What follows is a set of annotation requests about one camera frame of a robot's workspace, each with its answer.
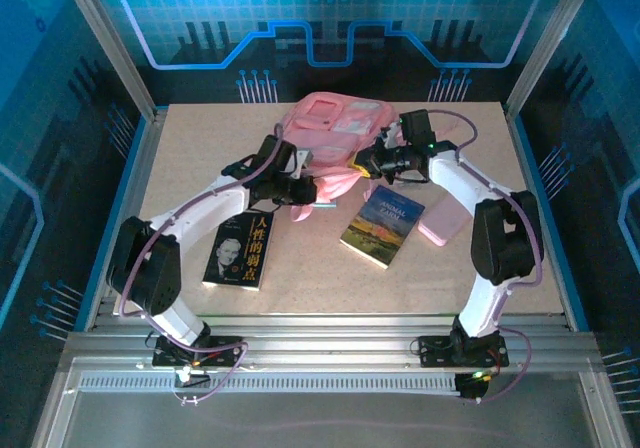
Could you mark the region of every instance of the glass panel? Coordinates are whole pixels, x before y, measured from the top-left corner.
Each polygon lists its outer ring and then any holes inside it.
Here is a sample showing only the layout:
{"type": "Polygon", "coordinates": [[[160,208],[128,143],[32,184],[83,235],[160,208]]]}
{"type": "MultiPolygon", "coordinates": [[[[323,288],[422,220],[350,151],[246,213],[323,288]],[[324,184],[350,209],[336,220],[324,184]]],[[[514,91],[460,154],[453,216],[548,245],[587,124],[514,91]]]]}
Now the glass panel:
{"type": "Polygon", "coordinates": [[[0,36],[0,446],[8,447],[30,445],[78,316],[133,137],[116,110],[136,124],[139,114],[73,0],[0,0],[0,36]]]}
{"type": "Polygon", "coordinates": [[[168,104],[505,100],[558,0],[102,1],[168,104]]]}
{"type": "MultiPolygon", "coordinates": [[[[612,363],[640,351],[639,98],[640,3],[586,0],[522,110],[588,323],[603,354],[632,348],[612,363]]],[[[638,434],[632,367],[611,370],[638,434]]]]}

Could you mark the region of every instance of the pink backpack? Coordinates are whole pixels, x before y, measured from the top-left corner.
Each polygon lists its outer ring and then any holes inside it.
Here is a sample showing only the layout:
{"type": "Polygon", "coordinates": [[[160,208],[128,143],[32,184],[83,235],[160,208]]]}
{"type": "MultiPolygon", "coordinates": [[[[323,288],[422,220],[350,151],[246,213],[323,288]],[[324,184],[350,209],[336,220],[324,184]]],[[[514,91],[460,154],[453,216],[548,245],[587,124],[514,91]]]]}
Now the pink backpack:
{"type": "MultiPolygon", "coordinates": [[[[393,107],[384,101],[328,92],[307,95],[285,115],[284,139],[313,153],[304,173],[316,178],[318,203],[349,191],[362,176],[349,162],[373,143],[381,128],[397,119],[393,107]]],[[[304,220],[312,210],[311,205],[292,207],[292,219],[304,220]]]]}

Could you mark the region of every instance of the book cover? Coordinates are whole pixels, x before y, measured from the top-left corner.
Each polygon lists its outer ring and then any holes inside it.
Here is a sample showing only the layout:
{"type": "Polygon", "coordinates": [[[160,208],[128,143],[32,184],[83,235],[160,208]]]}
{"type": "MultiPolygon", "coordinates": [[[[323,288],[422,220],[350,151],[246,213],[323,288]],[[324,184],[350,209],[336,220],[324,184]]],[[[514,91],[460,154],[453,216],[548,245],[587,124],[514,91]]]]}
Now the book cover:
{"type": "Polygon", "coordinates": [[[260,289],[273,213],[241,213],[218,227],[202,283],[260,289]]]}
{"type": "Polygon", "coordinates": [[[420,203],[378,186],[340,241],[386,269],[423,211],[420,203]]]}

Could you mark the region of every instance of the smartphone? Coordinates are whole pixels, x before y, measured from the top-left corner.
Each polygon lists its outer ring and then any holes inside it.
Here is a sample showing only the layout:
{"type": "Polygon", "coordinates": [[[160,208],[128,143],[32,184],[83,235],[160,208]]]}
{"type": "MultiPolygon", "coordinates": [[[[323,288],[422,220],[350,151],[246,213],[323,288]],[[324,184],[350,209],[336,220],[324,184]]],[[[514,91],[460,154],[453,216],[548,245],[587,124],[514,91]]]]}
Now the smartphone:
{"type": "Polygon", "coordinates": [[[471,214],[453,195],[422,215],[418,230],[438,246],[444,246],[471,220],[471,214]]]}

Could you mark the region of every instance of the table surface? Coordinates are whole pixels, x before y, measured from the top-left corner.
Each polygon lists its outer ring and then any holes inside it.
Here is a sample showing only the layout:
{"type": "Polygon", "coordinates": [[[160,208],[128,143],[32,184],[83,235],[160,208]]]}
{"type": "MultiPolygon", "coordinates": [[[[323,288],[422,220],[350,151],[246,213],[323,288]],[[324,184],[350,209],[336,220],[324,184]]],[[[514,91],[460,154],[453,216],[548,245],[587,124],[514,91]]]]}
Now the table surface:
{"type": "MultiPolygon", "coordinates": [[[[398,112],[443,108],[473,120],[478,139],[465,156],[489,177],[514,190],[525,188],[511,135],[499,103],[393,103],[398,112]]],[[[254,153],[291,104],[171,105],[140,216],[149,219],[184,203],[208,186],[229,163],[254,153]]],[[[460,144],[471,130],[457,118],[432,114],[438,139],[460,144]]],[[[182,294],[200,315],[294,313],[451,314],[465,305],[475,272],[469,250],[471,226],[437,247],[417,228],[387,270],[351,252],[338,241],[364,203],[361,180],[337,200],[337,208],[315,209],[302,222],[288,207],[276,213],[261,291],[205,288],[202,276],[214,234],[204,237],[183,263],[182,294]]],[[[434,185],[394,185],[392,189],[425,205],[425,213],[446,192],[434,185]]],[[[510,313],[560,313],[557,283],[545,257],[542,285],[517,292],[510,313]]]]}

